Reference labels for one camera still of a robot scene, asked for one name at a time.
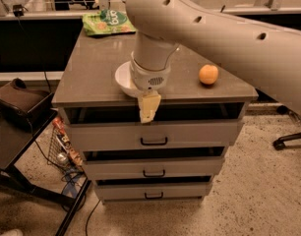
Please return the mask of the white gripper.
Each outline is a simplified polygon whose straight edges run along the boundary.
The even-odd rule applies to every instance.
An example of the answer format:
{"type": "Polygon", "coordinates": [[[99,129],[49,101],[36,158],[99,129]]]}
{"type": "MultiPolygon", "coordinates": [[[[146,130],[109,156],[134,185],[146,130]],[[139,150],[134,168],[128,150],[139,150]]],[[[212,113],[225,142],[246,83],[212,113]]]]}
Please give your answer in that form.
{"type": "Polygon", "coordinates": [[[135,61],[134,54],[131,54],[130,75],[133,83],[139,90],[150,90],[138,96],[140,120],[142,123],[149,123],[153,120],[161,102],[161,95],[157,90],[166,86],[170,72],[170,66],[160,71],[147,70],[140,66],[135,61]]]}

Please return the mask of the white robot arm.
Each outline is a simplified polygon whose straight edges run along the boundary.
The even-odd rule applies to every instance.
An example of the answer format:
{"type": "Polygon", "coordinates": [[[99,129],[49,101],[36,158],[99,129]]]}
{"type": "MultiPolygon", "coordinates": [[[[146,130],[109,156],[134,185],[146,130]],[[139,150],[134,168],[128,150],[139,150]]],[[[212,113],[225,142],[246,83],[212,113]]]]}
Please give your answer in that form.
{"type": "Polygon", "coordinates": [[[301,115],[301,31],[210,11],[192,0],[126,0],[138,30],[131,60],[137,88],[165,71],[182,44],[301,115]]]}

